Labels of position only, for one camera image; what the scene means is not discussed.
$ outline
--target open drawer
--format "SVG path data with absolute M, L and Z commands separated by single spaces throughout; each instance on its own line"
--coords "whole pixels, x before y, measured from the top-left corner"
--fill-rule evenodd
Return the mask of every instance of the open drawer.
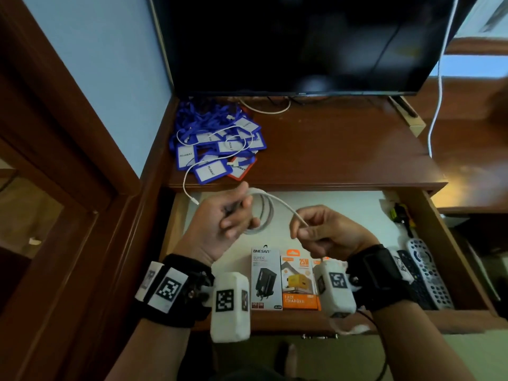
M 195 193 L 201 201 L 210 192 Z M 388 248 L 405 248 L 405 230 L 394 224 L 387 212 L 390 201 L 400 200 L 406 204 L 416 223 L 416 233 L 422 238 L 432 255 L 443 281 L 448 287 L 456 310 L 428 311 L 430 319 L 446 333 L 473 333 L 489 329 L 506 329 L 508 322 L 497 316 L 492 303 L 475 277 L 466 258 L 443 223 L 427 192 L 419 188 L 393 188 L 385 191 L 354 192 L 275 192 L 290 206 L 297 209 L 312 204 L 325 204 L 343 213 L 370 229 Z M 171 216 L 162 246 L 161 258 L 171 253 L 189 224 L 196 206 L 178 193 L 173 203 Z M 256 201 L 254 214 L 257 213 Z M 214 273 L 238 271 L 250 278 L 251 248 L 268 244 L 280 249 L 299 248 L 297 241 L 289 238 L 288 224 L 291 213 L 275 203 L 275 215 L 270 226 L 256 235 L 242 235 L 237 242 L 217 261 Z M 353 326 L 370 325 L 360 314 L 343 320 L 331 320 L 320 311 L 282 310 L 251 312 L 252 333 L 330 335 Z M 198 322 L 195 330 L 207 330 L 209 319 Z

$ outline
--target gray remote control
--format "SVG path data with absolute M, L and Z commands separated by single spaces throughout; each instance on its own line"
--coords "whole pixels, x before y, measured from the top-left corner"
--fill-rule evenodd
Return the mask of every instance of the gray remote control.
M 422 274 L 423 282 L 437 309 L 454 309 L 452 298 L 441 279 L 441 275 L 437 272 L 434 258 L 425 242 L 419 238 L 411 238 L 407 241 L 406 246 L 411 258 Z

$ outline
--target right hand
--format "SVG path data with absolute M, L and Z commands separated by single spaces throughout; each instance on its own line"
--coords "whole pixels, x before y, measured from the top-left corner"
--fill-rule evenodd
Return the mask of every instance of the right hand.
M 313 258 L 329 256 L 345 261 L 351 255 L 379 244 L 364 226 L 326 206 L 303 207 L 296 212 L 309 227 L 293 215 L 289 223 L 291 239 L 298 238 Z

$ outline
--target hand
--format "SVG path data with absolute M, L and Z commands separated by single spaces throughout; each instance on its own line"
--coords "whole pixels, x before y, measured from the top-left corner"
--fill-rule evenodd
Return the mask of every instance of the hand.
M 313 258 L 329 256 L 345 261 L 355 253 L 379 244 L 364 226 L 326 206 L 303 207 L 296 212 L 309 227 L 294 215 L 289 223 L 291 239 L 298 238 Z
M 259 227 L 260 220 L 252 217 L 252 196 L 247 196 L 248 188 L 248 183 L 242 182 L 235 189 L 202 201 L 174 253 L 211 266 L 247 228 Z M 238 202 L 241 205 L 225 217 L 226 211 Z

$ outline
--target black tv screen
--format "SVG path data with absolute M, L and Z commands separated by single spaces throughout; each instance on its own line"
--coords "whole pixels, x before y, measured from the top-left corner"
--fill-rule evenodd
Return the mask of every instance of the black tv screen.
M 151 0 L 176 94 L 414 94 L 453 0 Z M 460 0 L 455 35 L 476 0 Z

